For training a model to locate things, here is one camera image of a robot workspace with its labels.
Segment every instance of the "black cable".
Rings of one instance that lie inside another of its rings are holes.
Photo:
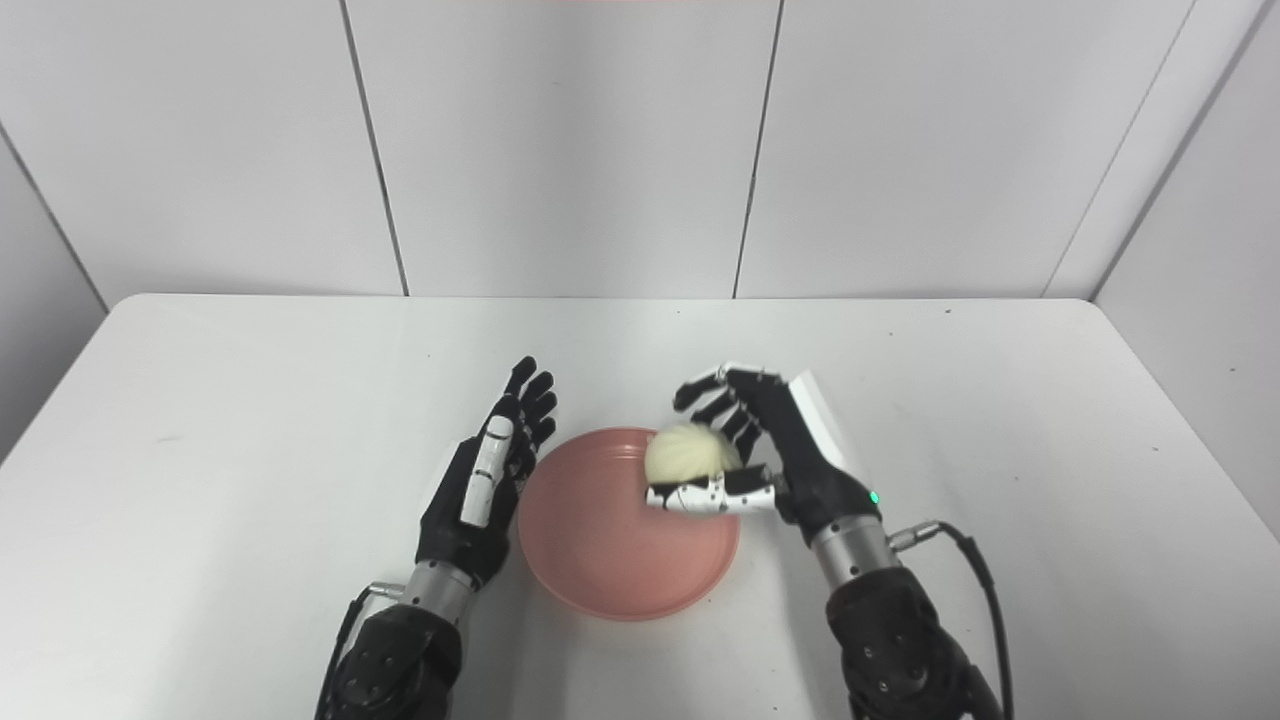
[[[320,700],[316,701],[315,720],[325,720],[325,712],[329,710],[329,685],[333,684],[333,675],[338,671],[338,661],[342,660],[342,648],[347,647],[347,638],[351,637],[351,629],[356,626],[356,620],[365,610],[365,602],[370,594],[372,594],[372,589],[366,587],[347,606],[347,615],[342,619],[342,625],[338,626],[338,639],[334,641],[333,655],[329,656],[329,667],[324,671],[324,684],[320,685]]]
[[[1010,679],[1009,639],[1005,637],[1005,616],[1000,612],[1000,598],[996,597],[996,579],[987,568],[987,560],[978,550],[978,542],[965,536],[950,523],[938,523],[938,528],[951,536],[956,547],[964,553],[973,574],[978,577],[978,584],[987,596],[987,606],[991,609],[991,629],[996,635],[996,662],[1000,665],[1000,702],[1005,710],[1005,720],[1014,720],[1014,685]]]

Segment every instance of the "pink plate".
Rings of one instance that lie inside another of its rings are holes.
[[[737,518],[644,503],[653,430],[607,428],[543,459],[516,520],[525,560],[552,594],[611,620],[652,620],[698,602],[728,570]]]

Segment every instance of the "metal wrist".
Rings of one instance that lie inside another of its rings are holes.
[[[901,562],[874,515],[845,515],[823,528],[810,544],[831,589]]]
[[[420,607],[457,625],[475,591],[471,577],[452,564],[424,560],[413,566],[413,574],[408,577],[398,602]]]

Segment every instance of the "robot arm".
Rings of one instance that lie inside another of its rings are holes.
[[[831,585],[827,623],[841,647],[854,717],[952,720],[969,714],[975,720],[1011,720],[1004,624],[991,573],[973,539],[945,523],[886,534],[879,497],[855,475],[856,457],[841,447],[813,375],[786,383],[759,368],[723,365],[681,386],[675,407],[687,410],[713,392],[718,395],[691,419],[710,424],[727,414],[719,430],[744,461],[760,433],[768,432],[782,459],[782,475],[762,465],[748,466],[650,488],[646,502],[694,514],[776,509],[783,520],[800,527]],[[899,552],[943,530],[957,539],[992,601],[1004,712],[982,673],[943,630],[924,588],[899,560]]]
[[[462,670],[458,623],[471,597],[502,569],[507,530],[539,446],[556,430],[552,375],[521,360],[480,432],[462,441],[421,519],[404,585],[375,583],[352,602],[325,675],[317,720],[440,720]],[[361,625],[339,661],[369,594],[396,605]]]

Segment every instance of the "white wall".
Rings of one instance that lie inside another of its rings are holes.
[[[0,460],[102,316],[0,132]]]
[[[1098,304],[1280,534],[1277,275],[1280,12],[1271,10]]]
[[[0,118],[109,302],[1083,296],[1261,1],[349,0],[394,225],[339,0],[0,0]]]
[[[415,295],[728,297],[777,0],[351,0]]]
[[[108,302],[401,292],[337,0],[0,18],[0,118]]]
[[[787,3],[740,293],[1039,296],[1192,4]]]

